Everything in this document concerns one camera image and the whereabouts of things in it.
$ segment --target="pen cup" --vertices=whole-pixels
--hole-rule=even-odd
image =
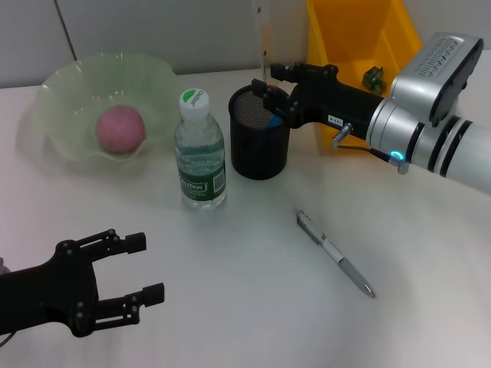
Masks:
[[[278,175],[286,165],[290,128],[263,107],[252,85],[233,94],[229,113],[233,168],[254,180]]]

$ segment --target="silver pen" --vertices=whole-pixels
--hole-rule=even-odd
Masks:
[[[302,210],[295,209],[298,225],[306,232],[312,240],[323,247],[345,274],[354,282],[358,288],[369,297],[375,297],[374,289],[368,281],[361,276],[360,272],[343,256],[343,254],[332,244],[329,239],[314,225],[314,222]]]

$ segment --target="yellow container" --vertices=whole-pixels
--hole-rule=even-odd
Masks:
[[[339,81],[352,87],[365,89],[364,73],[373,66],[383,67],[387,93],[421,48],[402,0],[307,0],[307,9],[307,62],[338,66]],[[337,130],[316,125],[319,147],[332,153],[331,138]],[[343,144],[366,146],[354,136]]]

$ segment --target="robotic arm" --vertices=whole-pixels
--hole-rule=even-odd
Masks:
[[[272,77],[297,83],[290,96],[260,80],[252,85],[265,109],[292,129],[323,123],[339,130],[334,148],[351,134],[399,173],[412,163],[491,195],[491,130],[453,114],[482,50],[481,38],[437,33],[386,98],[342,84],[334,65],[272,65]]]
[[[2,274],[0,335],[48,322],[67,325],[76,337],[85,337],[95,330],[138,324],[142,305],[163,303],[163,284],[100,301],[92,262],[146,249],[144,233],[121,239],[111,229],[78,241],[60,242],[48,262]]]

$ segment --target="plastic bottle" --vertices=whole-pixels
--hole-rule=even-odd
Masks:
[[[215,209],[226,197],[222,131],[204,90],[185,91],[179,106],[182,120],[176,130],[175,151],[184,202],[194,209]]]

